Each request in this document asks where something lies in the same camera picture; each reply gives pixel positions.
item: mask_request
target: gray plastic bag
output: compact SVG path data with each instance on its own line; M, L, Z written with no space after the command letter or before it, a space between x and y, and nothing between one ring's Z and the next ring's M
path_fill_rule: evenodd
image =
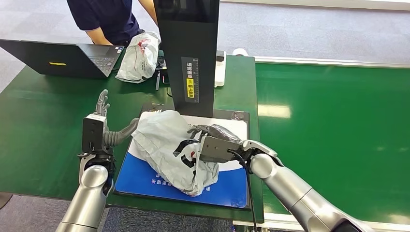
M137 152L161 177L190 196L218 180L219 164L199 160L201 144L187 133L191 126L173 110L141 119L132 134Z
M134 36L125 51L116 78L125 82L141 83L151 78L157 67L160 40L153 32Z

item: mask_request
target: person's arm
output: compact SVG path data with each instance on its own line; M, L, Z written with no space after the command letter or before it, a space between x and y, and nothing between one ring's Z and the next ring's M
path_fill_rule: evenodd
M138 0L146 12L154 20L155 24L158 26L157 15L155 14L154 0Z
M86 33L95 44L113 45L111 42L109 42L105 38L104 33L101 30L101 28L97 28L95 30L88 30L88 31L86 31Z

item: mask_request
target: black cable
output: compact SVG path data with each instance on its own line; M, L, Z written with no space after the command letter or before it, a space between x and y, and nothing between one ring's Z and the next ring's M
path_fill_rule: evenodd
M234 150L228 149L227 152L231 153L234 155L234 157L236 158L237 161L239 161L239 164L242 165L242 167L245 169L246 171L246 180L248 182L248 191L249 191L249 197L250 197L250 208L252 211L252 217L253 217L253 230L255 232L258 231L258 228L256 226L256 217L255 217L255 209L253 208L253 197L252 197L252 189L250 187L250 177L249 174L251 173L250 169L249 169L249 165L246 165L245 161L243 160L243 158Z
M164 76L164 75L162 75L162 83L163 83L163 84L169 84L169 81L168 81L168 82L165 82L165 76Z
M168 90L170 90L170 89L171 89L170 87L167 88L167 95L170 96L170 97L172 97L172 93L169 93L169 92L168 92Z

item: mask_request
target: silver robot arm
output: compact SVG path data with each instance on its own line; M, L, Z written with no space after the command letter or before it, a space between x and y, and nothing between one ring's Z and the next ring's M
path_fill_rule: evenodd
M115 158L113 147L137 128L138 119L121 131L107 126L108 90L97 101L93 114L83 119L83 152L80 158L79 187L57 232L96 232L103 215L107 196L114 185Z
M222 163L236 160L232 151L247 161L249 170L265 182L305 231L374 232L364 222L328 202L306 181L285 167L274 150L260 142L245 140L238 144L206 136L202 140L200 159Z

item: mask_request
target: laptop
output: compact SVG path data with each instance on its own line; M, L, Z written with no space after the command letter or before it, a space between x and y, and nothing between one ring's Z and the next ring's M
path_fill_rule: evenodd
M124 46L0 40L0 47L39 74L107 78Z

